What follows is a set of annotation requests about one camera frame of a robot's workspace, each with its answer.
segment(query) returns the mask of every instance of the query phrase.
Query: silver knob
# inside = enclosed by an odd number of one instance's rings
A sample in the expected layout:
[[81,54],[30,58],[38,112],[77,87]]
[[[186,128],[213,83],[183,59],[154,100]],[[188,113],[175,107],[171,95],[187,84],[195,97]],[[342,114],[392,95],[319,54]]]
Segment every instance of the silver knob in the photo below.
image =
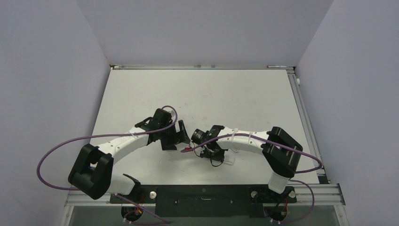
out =
[[155,197],[157,197],[157,193],[156,192],[150,192],[150,198],[151,199],[155,199]]

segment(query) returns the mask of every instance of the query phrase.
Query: white table surface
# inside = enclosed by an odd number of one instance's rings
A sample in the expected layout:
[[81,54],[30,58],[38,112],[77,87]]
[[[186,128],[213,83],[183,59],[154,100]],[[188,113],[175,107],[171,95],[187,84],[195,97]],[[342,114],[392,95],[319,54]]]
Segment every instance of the white table surface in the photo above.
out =
[[[246,131],[278,126],[310,153],[285,70],[112,70],[93,134],[125,133],[164,105],[177,110],[189,137],[196,128],[206,131],[215,124]],[[91,144],[111,139],[96,138]],[[157,141],[119,161],[113,173],[127,173],[147,185],[269,181],[272,170],[262,153],[240,151],[235,154],[234,165],[215,168],[209,159],[201,159],[193,152],[180,153],[186,146],[162,151]],[[313,161],[302,156],[297,170],[313,167]],[[315,171],[296,174],[294,179],[319,183]]]

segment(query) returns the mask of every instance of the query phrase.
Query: glass panel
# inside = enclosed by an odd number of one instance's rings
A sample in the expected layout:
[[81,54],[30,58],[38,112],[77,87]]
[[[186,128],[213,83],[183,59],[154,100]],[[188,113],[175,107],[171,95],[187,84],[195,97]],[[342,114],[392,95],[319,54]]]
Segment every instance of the glass panel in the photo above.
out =
[[[309,206],[288,206],[288,215],[286,220],[295,219],[302,216],[309,209]],[[155,207],[149,207],[149,210],[154,211]],[[70,226],[126,226],[129,224],[122,223],[122,216],[120,214],[120,207],[83,207],[76,206],[73,210]],[[249,218],[247,216],[234,216],[231,218],[168,218],[174,223],[170,225],[180,226],[212,226],[212,225],[251,225],[251,226],[265,226],[269,225],[268,218]],[[144,213],[137,222],[156,222],[157,219],[149,214]],[[323,226],[338,226],[338,219],[335,214],[333,206],[315,206],[313,212],[298,222],[286,224],[292,226],[309,226],[309,225],[323,225]]]

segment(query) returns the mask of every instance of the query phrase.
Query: black mounting plate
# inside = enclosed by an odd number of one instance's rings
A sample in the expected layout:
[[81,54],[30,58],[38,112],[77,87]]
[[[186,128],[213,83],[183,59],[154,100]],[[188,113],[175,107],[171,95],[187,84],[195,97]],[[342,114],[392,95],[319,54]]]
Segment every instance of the black mounting plate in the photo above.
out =
[[[268,189],[267,185],[141,185],[145,199],[142,203],[156,203],[155,213],[162,217],[231,217],[246,215],[250,218],[265,217],[263,203],[277,203],[284,199]],[[294,191],[291,186],[286,191]],[[150,199],[151,191],[157,193]],[[255,199],[251,192],[257,191]],[[288,203],[296,198],[287,196]],[[127,203],[111,195],[110,203]]]

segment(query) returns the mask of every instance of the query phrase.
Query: red wire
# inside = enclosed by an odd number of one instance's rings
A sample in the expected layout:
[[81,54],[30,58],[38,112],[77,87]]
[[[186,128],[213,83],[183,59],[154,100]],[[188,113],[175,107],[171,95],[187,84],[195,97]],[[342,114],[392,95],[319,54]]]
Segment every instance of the red wire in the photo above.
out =
[[140,204],[142,201],[144,201],[144,193],[141,193],[141,200],[137,204]]
[[286,205],[284,206],[284,208],[281,212],[283,212],[285,209],[287,209],[287,205],[288,205],[288,199],[286,199]]

